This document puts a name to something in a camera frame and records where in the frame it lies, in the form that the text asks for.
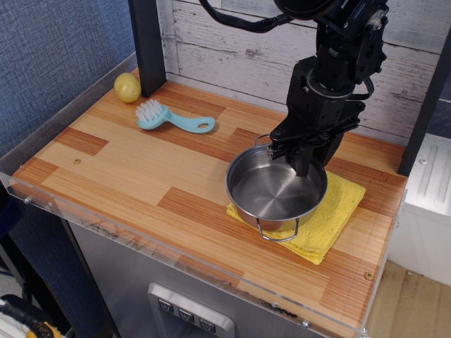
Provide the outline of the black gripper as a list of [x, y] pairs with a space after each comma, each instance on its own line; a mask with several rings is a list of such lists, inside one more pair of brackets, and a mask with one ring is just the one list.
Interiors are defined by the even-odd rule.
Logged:
[[286, 99], [288, 114], [270, 133], [267, 155], [276, 160], [288, 155], [288, 163], [299, 177], [306, 177], [313, 146], [322, 146], [333, 136], [356, 128], [365, 104], [351, 96], [354, 86], [342, 91], [318, 81], [317, 57], [302, 59], [293, 68]]

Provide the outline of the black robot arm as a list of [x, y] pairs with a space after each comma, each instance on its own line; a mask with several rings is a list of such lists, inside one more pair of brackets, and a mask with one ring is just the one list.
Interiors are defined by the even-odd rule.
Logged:
[[271, 133], [268, 152], [304, 177], [317, 160], [327, 165], [344, 134], [358, 127], [371, 76], [386, 59], [386, 1], [277, 1], [289, 18], [317, 24], [316, 54], [293, 68], [288, 115]]

